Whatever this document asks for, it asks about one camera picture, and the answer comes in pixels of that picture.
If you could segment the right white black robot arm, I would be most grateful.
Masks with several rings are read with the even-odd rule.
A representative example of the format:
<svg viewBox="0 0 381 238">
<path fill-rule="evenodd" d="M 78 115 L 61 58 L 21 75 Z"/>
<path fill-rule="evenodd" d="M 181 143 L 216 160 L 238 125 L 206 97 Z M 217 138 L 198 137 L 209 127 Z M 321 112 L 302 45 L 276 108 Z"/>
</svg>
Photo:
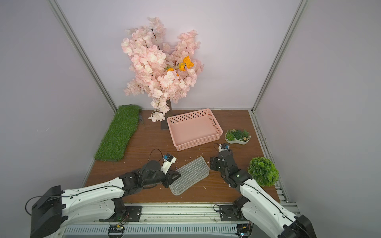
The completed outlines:
<svg viewBox="0 0 381 238">
<path fill-rule="evenodd" d="M 271 238 L 315 238 L 311 221 L 296 216 L 268 195 L 253 177 L 238 168 L 231 150 L 222 149 L 210 158 L 210 169 L 217 171 L 241 194 L 232 205 L 219 205 L 222 221 L 250 221 Z"/>
</svg>

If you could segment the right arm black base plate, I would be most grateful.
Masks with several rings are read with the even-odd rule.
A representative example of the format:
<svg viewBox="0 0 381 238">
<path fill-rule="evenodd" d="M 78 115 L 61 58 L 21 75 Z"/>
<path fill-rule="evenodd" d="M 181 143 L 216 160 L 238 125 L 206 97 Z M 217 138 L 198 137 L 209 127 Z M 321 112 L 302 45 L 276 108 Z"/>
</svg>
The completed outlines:
<svg viewBox="0 0 381 238">
<path fill-rule="evenodd" d="M 220 214 L 221 221 L 246 221 L 242 208 L 250 202 L 246 197 L 239 197 L 231 205 L 218 205 L 217 212 Z"/>
</svg>

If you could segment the corner aluminium post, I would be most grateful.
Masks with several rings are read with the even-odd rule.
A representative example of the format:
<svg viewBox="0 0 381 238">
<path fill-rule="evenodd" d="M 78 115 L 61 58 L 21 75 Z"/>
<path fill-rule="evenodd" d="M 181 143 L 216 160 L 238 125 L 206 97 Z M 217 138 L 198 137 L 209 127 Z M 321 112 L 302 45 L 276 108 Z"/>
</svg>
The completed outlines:
<svg viewBox="0 0 381 238">
<path fill-rule="evenodd" d="M 105 85 L 103 84 L 99 74 L 97 73 L 94 65 L 92 64 L 89 56 L 87 55 L 84 47 L 80 43 L 76 33 L 74 32 L 73 28 L 71 27 L 68 19 L 66 18 L 63 10 L 61 9 L 61 6 L 59 5 L 58 1 L 56 0 L 47 0 L 47 3 L 49 7 L 51 8 L 54 16 L 56 17 L 57 21 L 59 22 L 60 26 L 63 28 L 66 36 L 68 37 L 70 43 L 76 50 L 76 52 L 79 54 L 82 62 L 84 63 L 86 69 L 89 71 L 91 77 L 95 81 L 96 85 L 98 86 L 99 90 L 103 94 L 104 98 L 106 99 L 108 105 L 112 109 L 114 113 L 117 111 L 117 106 L 110 96 L 109 92 L 107 91 Z"/>
<path fill-rule="evenodd" d="M 300 21 L 300 19 L 301 19 L 301 17 L 302 17 L 302 15 L 303 15 L 303 13 L 304 13 L 309 2 L 310 2 L 309 0 L 301 0 L 299 2 L 298 7 L 296 9 L 296 12 L 295 12 L 290 24 L 289 24 L 289 27 L 285 33 L 285 36 L 281 42 L 281 45 L 280 45 L 280 47 L 276 53 L 274 61 L 271 64 L 271 67 L 268 71 L 268 74 L 265 78 L 265 81 L 261 87 L 261 90 L 260 90 L 257 98 L 256 98 L 254 106 L 252 107 L 252 113 L 253 114 L 257 110 L 257 108 L 258 108 L 258 106 L 259 106 L 259 104 L 260 104 L 269 84 L 270 84 L 270 82 L 271 82 L 271 80 L 272 80 L 281 60 L 282 60 L 282 57 L 284 56 L 284 54 L 286 52 L 286 49 L 289 45 L 289 42 L 290 42 L 290 40 L 291 40 L 291 38 L 292 38 L 296 28 L 297 28 L 297 25 L 298 25 L 298 23 L 299 23 L 299 21 Z"/>
</svg>

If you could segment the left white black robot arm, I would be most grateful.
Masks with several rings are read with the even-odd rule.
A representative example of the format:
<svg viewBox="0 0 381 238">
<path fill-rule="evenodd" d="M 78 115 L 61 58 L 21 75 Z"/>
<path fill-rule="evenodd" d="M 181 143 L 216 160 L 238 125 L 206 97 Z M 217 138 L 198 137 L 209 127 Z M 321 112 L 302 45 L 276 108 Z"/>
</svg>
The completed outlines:
<svg viewBox="0 0 381 238">
<path fill-rule="evenodd" d="M 141 169 L 127 172 L 110 181 L 77 189 L 48 189 L 31 207 L 32 238 L 57 238 L 68 225 L 81 222 L 124 222 L 127 211 L 124 197 L 163 185 L 168 188 L 181 177 L 170 169 L 171 163 L 149 161 Z"/>
</svg>

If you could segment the pink cherry blossom tree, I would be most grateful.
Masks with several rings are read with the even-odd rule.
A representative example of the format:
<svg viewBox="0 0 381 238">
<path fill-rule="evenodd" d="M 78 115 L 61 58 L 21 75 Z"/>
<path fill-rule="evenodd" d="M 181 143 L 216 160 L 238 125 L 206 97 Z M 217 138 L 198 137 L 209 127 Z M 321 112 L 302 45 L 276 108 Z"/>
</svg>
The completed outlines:
<svg viewBox="0 0 381 238">
<path fill-rule="evenodd" d="M 135 78 L 128 82 L 126 95 L 147 94 L 152 99 L 152 122 L 162 122 L 170 112 L 172 103 L 185 98 L 197 82 L 204 65 L 195 59 L 201 43 L 197 32 L 192 30 L 180 34 L 174 47 L 164 42 L 166 29 L 157 17 L 149 18 L 149 24 L 129 29 L 129 36 L 121 42 L 123 53 L 131 60 L 130 70 Z M 165 68 L 175 66 L 190 56 L 194 67 L 186 71 Z"/>
</svg>

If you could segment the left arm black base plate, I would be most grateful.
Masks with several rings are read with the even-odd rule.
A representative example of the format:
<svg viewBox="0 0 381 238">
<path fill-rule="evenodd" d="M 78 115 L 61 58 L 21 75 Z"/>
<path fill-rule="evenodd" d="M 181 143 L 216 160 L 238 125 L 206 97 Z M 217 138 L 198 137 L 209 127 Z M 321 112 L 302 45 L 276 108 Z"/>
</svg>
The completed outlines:
<svg viewBox="0 0 381 238">
<path fill-rule="evenodd" d="M 142 206 L 132 204 L 125 205 L 122 198 L 114 198 L 104 201 L 106 206 L 111 205 L 111 215 L 99 222 L 139 222 L 142 214 Z"/>
</svg>

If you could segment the right corner aluminium post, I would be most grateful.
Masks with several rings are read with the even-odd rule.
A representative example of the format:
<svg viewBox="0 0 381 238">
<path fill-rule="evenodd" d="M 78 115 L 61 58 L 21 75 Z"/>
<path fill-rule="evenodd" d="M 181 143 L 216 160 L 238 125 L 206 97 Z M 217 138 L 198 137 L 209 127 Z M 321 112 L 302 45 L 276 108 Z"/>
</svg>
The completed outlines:
<svg viewBox="0 0 381 238">
<path fill-rule="evenodd" d="M 270 82 L 271 82 L 271 80 L 272 80 L 281 60 L 282 60 L 282 57 L 284 56 L 284 54 L 286 52 L 286 49 L 289 45 L 289 42 L 290 42 L 290 40 L 291 40 L 291 38 L 292 38 L 296 28 L 297 28 L 297 25 L 298 25 L 298 23 L 299 23 L 299 21 L 300 21 L 300 19 L 301 19 L 301 17 L 302 17 L 302 15 L 303 15 L 303 13 L 304 13 L 309 2 L 310 2 L 309 0 L 301 0 L 299 2 L 298 7 L 296 9 L 296 12 L 295 12 L 290 24 L 289 24 L 289 27 L 285 33 L 285 36 L 281 42 L 281 45 L 280 45 L 280 47 L 276 53 L 274 61 L 271 64 L 271 67 L 268 71 L 268 74 L 265 78 L 265 81 L 261 87 L 261 90 L 260 90 L 257 98 L 256 98 L 254 106 L 252 107 L 252 113 L 253 114 L 257 110 L 257 108 L 258 108 L 258 106 L 259 106 L 259 104 L 260 104 L 269 84 L 270 84 Z"/>
</svg>

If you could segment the round green leafy plant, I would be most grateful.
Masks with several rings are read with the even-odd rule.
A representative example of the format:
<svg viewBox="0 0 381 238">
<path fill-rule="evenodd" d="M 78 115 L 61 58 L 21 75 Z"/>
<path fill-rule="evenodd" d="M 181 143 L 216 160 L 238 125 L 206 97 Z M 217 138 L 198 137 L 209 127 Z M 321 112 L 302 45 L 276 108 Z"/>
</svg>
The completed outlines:
<svg viewBox="0 0 381 238">
<path fill-rule="evenodd" d="M 279 171 L 270 159 L 256 157 L 250 161 L 248 173 L 261 187 L 270 187 L 279 180 Z"/>
</svg>

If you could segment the grey striped dishcloth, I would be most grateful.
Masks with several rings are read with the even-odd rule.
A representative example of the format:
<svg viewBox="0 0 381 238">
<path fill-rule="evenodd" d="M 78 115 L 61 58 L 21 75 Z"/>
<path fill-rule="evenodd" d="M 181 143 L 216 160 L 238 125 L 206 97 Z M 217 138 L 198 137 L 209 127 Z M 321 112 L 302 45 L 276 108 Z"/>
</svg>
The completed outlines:
<svg viewBox="0 0 381 238">
<path fill-rule="evenodd" d="M 180 167 L 177 172 L 180 178 L 170 185 L 173 195 L 179 196 L 190 187 L 209 176 L 210 168 L 205 159 L 200 156 L 195 160 Z"/>
</svg>

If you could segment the green artificial grass mat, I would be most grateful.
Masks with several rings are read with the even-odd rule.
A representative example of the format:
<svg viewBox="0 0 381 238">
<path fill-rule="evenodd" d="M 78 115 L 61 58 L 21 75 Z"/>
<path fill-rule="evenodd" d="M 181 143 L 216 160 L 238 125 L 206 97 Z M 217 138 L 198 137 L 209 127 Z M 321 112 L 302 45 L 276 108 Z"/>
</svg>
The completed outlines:
<svg viewBox="0 0 381 238">
<path fill-rule="evenodd" d="M 95 160 L 115 162 L 123 159 L 126 147 L 138 128 L 140 112 L 138 105 L 121 105 L 117 109 L 94 155 Z"/>
</svg>

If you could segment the pink plastic basket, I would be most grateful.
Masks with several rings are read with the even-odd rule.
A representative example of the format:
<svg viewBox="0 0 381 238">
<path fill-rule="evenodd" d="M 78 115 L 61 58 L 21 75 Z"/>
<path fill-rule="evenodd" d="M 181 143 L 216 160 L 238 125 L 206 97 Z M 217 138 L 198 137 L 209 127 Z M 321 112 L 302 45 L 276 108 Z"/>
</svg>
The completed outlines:
<svg viewBox="0 0 381 238">
<path fill-rule="evenodd" d="M 177 151 L 217 141 L 223 134 L 211 109 L 168 117 L 167 123 Z"/>
</svg>

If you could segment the orange artificial flowers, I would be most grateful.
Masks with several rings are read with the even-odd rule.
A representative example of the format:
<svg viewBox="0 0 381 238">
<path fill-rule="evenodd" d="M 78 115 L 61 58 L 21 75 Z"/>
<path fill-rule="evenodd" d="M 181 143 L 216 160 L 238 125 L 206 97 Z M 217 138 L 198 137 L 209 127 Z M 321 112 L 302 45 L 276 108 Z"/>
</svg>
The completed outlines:
<svg viewBox="0 0 381 238">
<path fill-rule="evenodd" d="M 190 56 L 187 56 L 183 59 L 182 62 L 178 63 L 175 66 L 168 65 L 165 70 L 166 71 L 174 71 L 176 69 L 179 69 L 180 71 L 186 71 L 187 68 L 194 67 L 194 63 L 191 61 Z"/>
</svg>

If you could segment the succulents in white dish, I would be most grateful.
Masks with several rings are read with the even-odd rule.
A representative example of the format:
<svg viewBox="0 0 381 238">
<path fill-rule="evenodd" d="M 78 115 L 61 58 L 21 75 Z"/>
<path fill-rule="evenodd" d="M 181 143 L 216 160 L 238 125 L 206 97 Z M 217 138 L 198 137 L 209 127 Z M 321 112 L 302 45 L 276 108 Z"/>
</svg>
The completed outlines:
<svg viewBox="0 0 381 238">
<path fill-rule="evenodd" d="M 229 144 L 240 144 L 240 145 L 246 145 L 252 136 L 249 134 L 246 130 L 237 130 L 232 129 L 226 132 L 225 134 L 225 140 Z"/>
</svg>

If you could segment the aluminium mounting rail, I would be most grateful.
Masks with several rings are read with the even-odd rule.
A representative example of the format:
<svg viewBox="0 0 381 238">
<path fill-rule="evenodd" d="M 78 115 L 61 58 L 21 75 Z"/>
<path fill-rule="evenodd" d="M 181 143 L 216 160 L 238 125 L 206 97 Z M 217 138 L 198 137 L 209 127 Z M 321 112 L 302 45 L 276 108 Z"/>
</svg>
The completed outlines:
<svg viewBox="0 0 381 238">
<path fill-rule="evenodd" d="M 249 223 L 246 221 L 221 221 L 217 212 L 219 204 L 132 204 L 142 206 L 141 223 L 144 222 L 237 222 Z M 82 207 L 76 211 L 69 212 L 68 208 L 63 209 L 62 217 L 57 224 L 61 227 L 77 223 L 96 223 L 99 219 L 104 219 L 111 215 L 111 205 L 106 206 L 105 202 L 96 203 L 87 207 Z"/>
</svg>

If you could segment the left corner aluminium post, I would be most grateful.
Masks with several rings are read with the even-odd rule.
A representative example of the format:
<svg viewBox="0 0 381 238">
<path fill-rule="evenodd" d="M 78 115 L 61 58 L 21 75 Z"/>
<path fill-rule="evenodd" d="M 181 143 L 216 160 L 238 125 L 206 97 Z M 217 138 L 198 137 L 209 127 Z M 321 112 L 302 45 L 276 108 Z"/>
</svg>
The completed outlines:
<svg viewBox="0 0 381 238">
<path fill-rule="evenodd" d="M 61 6 L 59 5 L 58 1 L 56 0 L 47 0 L 47 3 L 49 7 L 51 8 L 54 16 L 56 17 L 57 21 L 59 22 L 60 26 L 63 28 L 66 36 L 68 37 L 70 43 L 76 50 L 76 52 L 79 54 L 82 62 L 84 63 L 86 69 L 89 71 L 91 77 L 95 81 L 96 85 L 98 86 L 99 90 L 103 94 L 104 98 L 106 99 L 108 105 L 112 109 L 114 113 L 117 111 L 117 106 L 110 96 L 109 92 L 107 91 L 105 85 L 103 84 L 99 74 L 97 73 L 94 65 L 92 64 L 89 56 L 87 55 L 84 47 L 80 43 L 76 33 L 74 32 L 73 28 L 71 27 L 68 19 L 66 18 L 63 10 L 61 9 Z"/>
</svg>

